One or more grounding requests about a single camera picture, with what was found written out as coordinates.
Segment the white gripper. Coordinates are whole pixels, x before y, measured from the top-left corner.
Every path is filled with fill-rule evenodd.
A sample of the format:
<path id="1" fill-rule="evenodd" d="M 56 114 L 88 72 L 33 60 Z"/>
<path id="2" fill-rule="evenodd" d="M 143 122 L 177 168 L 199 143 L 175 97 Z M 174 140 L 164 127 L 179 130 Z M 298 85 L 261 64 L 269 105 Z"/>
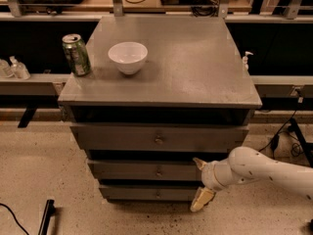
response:
<path id="1" fill-rule="evenodd" d="M 205 186 L 198 188 L 190 206 L 191 212 L 198 212 L 214 198 L 214 192 L 228 188 L 234 182 L 234 178 L 227 159 L 210 163 L 199 158 L 193 158 L 193 161 L 201 170 L 201 181 Z"/>

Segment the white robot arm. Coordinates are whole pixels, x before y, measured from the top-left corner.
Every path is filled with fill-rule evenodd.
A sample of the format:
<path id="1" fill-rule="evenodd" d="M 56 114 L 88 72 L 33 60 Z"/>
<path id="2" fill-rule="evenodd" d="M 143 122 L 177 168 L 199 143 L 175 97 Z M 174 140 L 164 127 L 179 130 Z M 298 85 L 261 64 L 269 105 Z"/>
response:
<path id="1" fill-rule="evenodd" d="M 230 185 L 242 185 L 257 180 L 269 180 L 275 185 L 313 200 L 313 168 L 279 162 L 250 147 L 233 149 L 222 161 L 205 162 L 194 158 L 201 171 L 199 187 L 191 203 L 192 212 L 200 211 L 215 194 Z"/>

